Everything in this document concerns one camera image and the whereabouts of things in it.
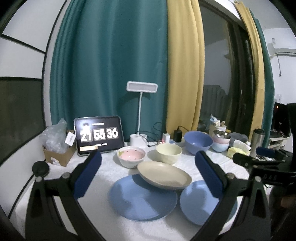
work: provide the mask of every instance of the gray plastic bag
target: gray plastic bag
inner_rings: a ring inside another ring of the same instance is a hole
[[[40,140],[48,151],[64,154],[69,145],[66,140],[67,122],[64,118],[60,119],[58,124],[47,127],[40,135]]]

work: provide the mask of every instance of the screw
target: screw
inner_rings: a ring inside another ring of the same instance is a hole
[[[65,172],[63,175],[62,175],[62,178],[64,179],[68,179],[70,177],[70,173],[69,172]]]
[[[41,181],[42,181],[42,177],[36,177],[35,181],[36,181],[37,183],[41,182]]]
[[[255,181],[256,181],[256,182],[261,182],[261,177],[256,176],[256,177],[255,177]]]
[[[235,178],[235,175],[231,172],[227,173],[226,176],[228,179],[231,179],[231,180],[233,180]]]

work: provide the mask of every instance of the tablet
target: tablet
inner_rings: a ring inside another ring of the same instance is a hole
[[[107,152],[124,147],[119,116],[76,118],[74,130],[79,156],[87,155],[96,149]]]

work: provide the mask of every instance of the beige plate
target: beige plate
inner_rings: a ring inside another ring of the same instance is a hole
[[[184,189],[192,181],[188,173],[162,162],[144,161],[138,165],[138,170],[146,182],[162,189]]]

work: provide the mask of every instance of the thermos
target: thermos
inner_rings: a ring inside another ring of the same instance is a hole
[[[259,146],[262,146],[263,144],[263,140],[265,137],[265,132],[263,129],[255,129],[253,131],[253,135],[252,135],[252,140],[251,140],[251,153],[250,156],[251,157],[256,157],[256,149]]]

